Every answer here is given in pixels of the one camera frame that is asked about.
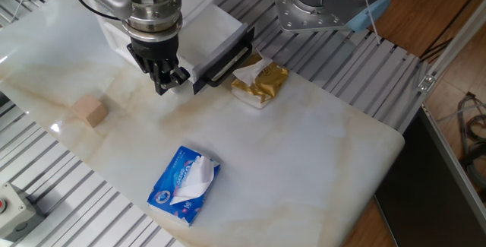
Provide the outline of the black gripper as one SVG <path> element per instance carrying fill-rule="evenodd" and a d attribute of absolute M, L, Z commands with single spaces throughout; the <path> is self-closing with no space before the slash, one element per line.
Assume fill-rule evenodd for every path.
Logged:
<path fill-rule="evenodd" d="M 127 45 L 141 71 L 148 71 L 159 95 L 163 95 L 167 88 L 182 85 L 190 77 L 184 68 L 178 66 L 178 46 L 178 36 L 156 43 L 131 38 Z"/>

